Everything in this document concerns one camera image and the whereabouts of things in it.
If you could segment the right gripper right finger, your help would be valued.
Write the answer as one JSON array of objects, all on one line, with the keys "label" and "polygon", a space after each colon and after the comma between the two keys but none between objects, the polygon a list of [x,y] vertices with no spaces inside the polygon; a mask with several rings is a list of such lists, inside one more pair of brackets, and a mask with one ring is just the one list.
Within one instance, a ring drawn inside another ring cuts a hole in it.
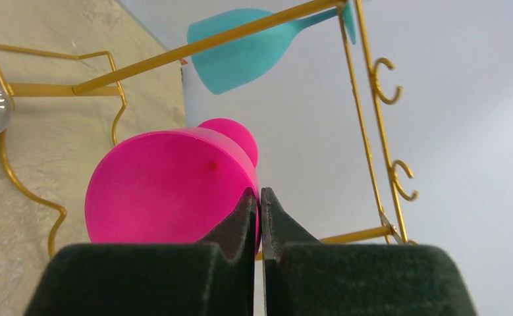
[{"label": "right gripper right finger", "polygon": [[267,315],[475,315],[450,256],[434,246],[324,244],[261,191]]}]

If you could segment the magenta wine glass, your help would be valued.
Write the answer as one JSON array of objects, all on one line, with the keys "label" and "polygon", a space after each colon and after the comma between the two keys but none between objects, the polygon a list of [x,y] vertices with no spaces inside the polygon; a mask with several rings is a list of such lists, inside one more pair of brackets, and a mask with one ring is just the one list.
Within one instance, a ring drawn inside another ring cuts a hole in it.
[{"label": "magenta wine glass", "polygon": [[259,192],[253,134],[228,118],[146,132],[111,149],[86,190],[91,242],[174,244],[201,240]]}]

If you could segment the teal wine glass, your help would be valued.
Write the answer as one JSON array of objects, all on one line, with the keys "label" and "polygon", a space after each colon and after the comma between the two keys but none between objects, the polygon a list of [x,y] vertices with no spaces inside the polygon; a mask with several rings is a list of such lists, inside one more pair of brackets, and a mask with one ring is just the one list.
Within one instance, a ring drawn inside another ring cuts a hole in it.
[{"label": "teal wine glass", "polygon": [[350,42],[355,43],[356,27],[348,1],[332,1],[322,12],[311,10],[309,5],[276,13],[256,8],[226,11],[189,25],[187,42],[193,44],[263,18],[271,20],[245,36],[193,54],[191,61],[204,86],[220,95],[263,76],[302,30],[335,16],[342,19]]}]

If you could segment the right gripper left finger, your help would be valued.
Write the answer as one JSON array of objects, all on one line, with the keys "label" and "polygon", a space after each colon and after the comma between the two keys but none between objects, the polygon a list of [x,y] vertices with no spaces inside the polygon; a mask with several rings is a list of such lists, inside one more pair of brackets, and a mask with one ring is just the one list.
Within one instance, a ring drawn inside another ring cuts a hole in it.
[{"label": "right gripper left finger", "polygon": [[189,244],[73,244],[49,262],[26,315],[251,315],[257,197]]}]

